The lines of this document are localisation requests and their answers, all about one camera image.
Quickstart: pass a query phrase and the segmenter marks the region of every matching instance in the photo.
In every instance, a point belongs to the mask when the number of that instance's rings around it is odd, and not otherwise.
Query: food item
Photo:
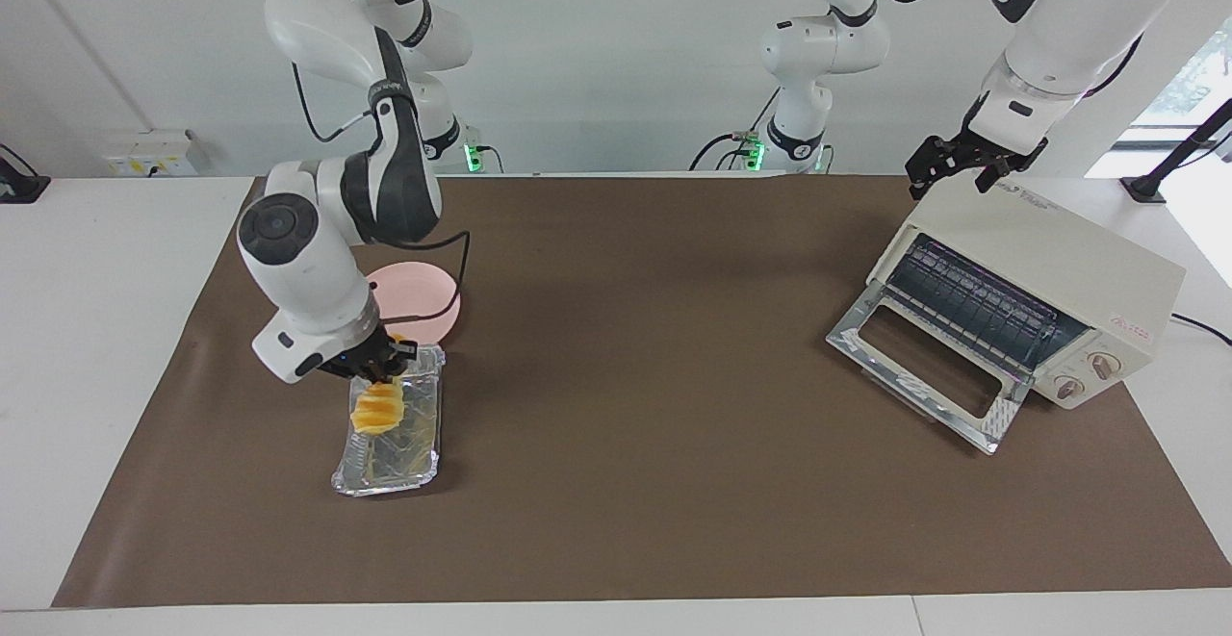
[[[373,383],[356,401],[351,424],[360,434],[379,436],[395,429],[405,413],[400,385]]]

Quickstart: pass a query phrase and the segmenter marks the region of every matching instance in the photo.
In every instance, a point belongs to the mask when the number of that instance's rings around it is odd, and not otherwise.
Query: brown mat
[[[346,385],[257,364],[272,309],[228,244],[55,606],[1232,585],[1124,388],[1036,401],[988,459],[825,346],[902,180],[445,192],[476,248],[440,477],[330,491]]]

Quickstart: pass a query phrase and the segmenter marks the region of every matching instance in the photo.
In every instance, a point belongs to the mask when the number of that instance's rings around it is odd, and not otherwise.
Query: glass window
[[[1194,128],[1232,97],[1232,18],[1198,49],[1132,128]]]

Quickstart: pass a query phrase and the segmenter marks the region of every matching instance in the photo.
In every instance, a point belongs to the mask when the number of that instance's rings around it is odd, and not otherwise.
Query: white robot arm
[[[761,62],[781,88],[775,113],[759,134],[766,169],[812,170],[834,104],[818,81],[875,69],[890,53],[890,30],[877,15],[877,0],[825,1],[827,15],[782,21],[763,38]]]
[[[1027,169],[1048,131],[1131,52],[1169,0],[992,0],[1018,25],[951,141],[929,137],[907,163],[918,200],[938,180],[982,168],[981,191]]]
[[[240,253],[278,307],[253,349],[290,383],[317,369],[388,381],[414,345],[381,325],[349,247],[413,245],[440,221],[432,160],[463,127],[428,71],[463,65],[471,36],[428,0],[265,0],[265,20],[293,63],[367,90],[378,136],[349,158],[275,166],[241,216]]]

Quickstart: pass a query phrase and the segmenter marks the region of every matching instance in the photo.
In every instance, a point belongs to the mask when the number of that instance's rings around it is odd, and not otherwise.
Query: electrical outlet
[[[116,176],[198,176],[208,168],[201,147],[184,131],[113,134],[103,158]]]
[[[744,153],[745,171],[761,171],[761,163],[766,157],[766,147],[756,131],[744,131],[739,133],[740,150]]]
[[[479,132],[479,128],[472,126],[462,128],[457,142],[432,161],[432,171],[437,176],[482,174],[487,163],[483,153],[478,150],[480,143],[483,143],[483,133]]]

